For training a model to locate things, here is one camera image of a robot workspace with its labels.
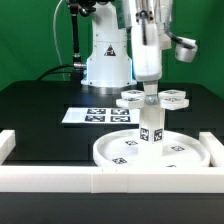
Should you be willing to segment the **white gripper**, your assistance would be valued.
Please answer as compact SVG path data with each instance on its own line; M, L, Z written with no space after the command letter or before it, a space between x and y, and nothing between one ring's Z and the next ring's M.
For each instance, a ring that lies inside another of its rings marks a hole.
M157 105L158 82L155 80L159 80L162 74L157 26L155 24L147 24L145 28L141 25L133 26L131 46L134 75L138 82L144 82L145 102L147 105Z

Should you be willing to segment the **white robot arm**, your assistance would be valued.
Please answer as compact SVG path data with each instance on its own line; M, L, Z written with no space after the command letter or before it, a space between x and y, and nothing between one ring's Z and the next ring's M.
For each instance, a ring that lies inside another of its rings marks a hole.
M158 102L162 51L171 47L167 35L173 0L112 0L96 3L93 49L81 84L100 94L117 94L143 84L146 102Z

